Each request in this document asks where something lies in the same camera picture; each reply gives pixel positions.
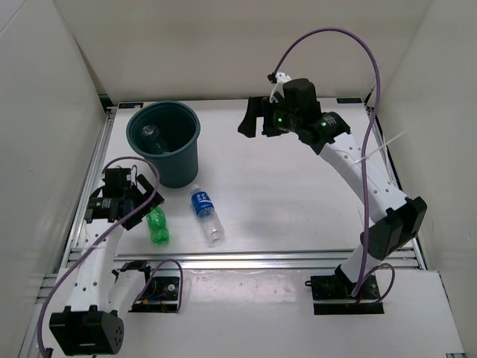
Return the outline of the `green plastic soda bottle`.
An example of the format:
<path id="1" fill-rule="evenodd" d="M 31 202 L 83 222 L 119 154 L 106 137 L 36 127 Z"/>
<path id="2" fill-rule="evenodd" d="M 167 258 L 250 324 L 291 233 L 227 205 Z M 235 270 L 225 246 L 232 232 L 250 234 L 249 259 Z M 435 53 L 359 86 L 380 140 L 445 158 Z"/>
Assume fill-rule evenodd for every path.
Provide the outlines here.
<path id="1" fill-rule="evenodd" d="M 154 244 L 166 244 L 170 233 L 164 211 L 160 207 L 154 208 L 146 215 L 146 222 L 150 231 L 150 240 Z"/>

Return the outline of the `blue label water bottle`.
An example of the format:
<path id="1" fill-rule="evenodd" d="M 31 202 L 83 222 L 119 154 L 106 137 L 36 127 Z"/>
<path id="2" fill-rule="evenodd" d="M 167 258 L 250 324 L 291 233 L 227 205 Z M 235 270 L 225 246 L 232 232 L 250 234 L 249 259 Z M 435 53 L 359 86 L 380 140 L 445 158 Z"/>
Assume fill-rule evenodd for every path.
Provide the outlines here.
<path id="1" fill-rule="evenodd" d="M 191 188 L 191 203 L 198 222 L 209 245 L 218 244 L 224 239 L 224 227 L 209 194 L 197 184 Z"/>

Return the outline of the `clear unlabelled plastic bottle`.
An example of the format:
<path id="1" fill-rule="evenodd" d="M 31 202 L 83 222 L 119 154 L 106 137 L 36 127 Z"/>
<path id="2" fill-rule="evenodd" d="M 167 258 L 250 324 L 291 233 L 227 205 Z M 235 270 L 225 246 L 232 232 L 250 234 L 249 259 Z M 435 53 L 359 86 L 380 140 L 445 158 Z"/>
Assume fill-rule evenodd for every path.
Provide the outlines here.
<path id="1" fill-rule="evenodd" d="M 156 125 L 144 126 L 140 135 L 150 154 L 161 155 L 173 152 Z"/>

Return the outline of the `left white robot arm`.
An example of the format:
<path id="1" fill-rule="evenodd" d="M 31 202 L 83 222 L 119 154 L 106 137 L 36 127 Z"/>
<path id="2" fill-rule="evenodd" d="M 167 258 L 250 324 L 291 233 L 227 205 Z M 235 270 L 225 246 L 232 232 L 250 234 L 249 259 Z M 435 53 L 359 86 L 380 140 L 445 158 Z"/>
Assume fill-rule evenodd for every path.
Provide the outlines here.
<path id="1" fill-rule="evenodd" d="M 142 222 L 164 202 L 157 185 L 130 168 L 104 170 L 103 186 L 89 198 L 84 220 L 105 221 L 105 233 L 87 241 L 81 257 L 61 277 L 73 286 L 62 311 L 52 313 L 49 330 L 68 357 L 115 355 L 124 340 L 124 314 L 136 296 L 149 298 L 156 280 L 146 262 L 132 262 L 116 271 L 113 263 L 122 234 Z"/>

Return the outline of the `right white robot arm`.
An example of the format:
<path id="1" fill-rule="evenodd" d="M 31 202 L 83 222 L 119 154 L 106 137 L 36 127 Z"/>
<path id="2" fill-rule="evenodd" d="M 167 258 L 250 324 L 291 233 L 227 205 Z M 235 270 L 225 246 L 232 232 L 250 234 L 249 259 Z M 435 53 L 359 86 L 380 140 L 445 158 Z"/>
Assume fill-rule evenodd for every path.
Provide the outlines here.
<path id="1" fill-rule="evenodd" d="M 256 136 L 296 134 L 345 180 L 364 205 L 364 232 L 357 249 L 335 270 L 335 291 L 351 298 L 361 290 L 366 276 L 412 240 L 423 223 L 427 204 L 395 187 L 364 157 L 350 126 L 336 112 L 321 109 L 315 86 L 305 78 L 279 74 L 271 95 L 250 97 L 238 132 Z"/>

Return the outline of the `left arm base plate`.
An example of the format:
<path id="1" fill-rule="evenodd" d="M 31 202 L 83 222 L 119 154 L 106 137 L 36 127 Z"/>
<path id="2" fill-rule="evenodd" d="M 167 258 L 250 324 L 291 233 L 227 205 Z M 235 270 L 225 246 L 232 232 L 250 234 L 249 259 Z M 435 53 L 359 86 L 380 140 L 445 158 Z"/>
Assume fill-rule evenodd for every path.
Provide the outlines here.
<path id="1" fill-rule="evenodd" d="M 155 276 L 130 313 L 177 313 L 181 279 L 175 276 Z"/>

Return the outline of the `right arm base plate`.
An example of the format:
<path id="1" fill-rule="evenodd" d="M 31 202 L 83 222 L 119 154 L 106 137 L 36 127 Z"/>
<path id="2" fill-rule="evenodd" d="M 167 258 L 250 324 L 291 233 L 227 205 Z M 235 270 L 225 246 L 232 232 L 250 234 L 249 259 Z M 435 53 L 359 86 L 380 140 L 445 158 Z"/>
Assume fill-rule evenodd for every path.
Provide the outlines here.
<path id="1" fill-rule="evenodd" d="M 376 301 L 380 291 L 376 277 L 370 276 L 354 297 L 335 275 L 311 276 L 305 286 L 312 291 L 315 315 L 381 315 L 383 303 Z"/>

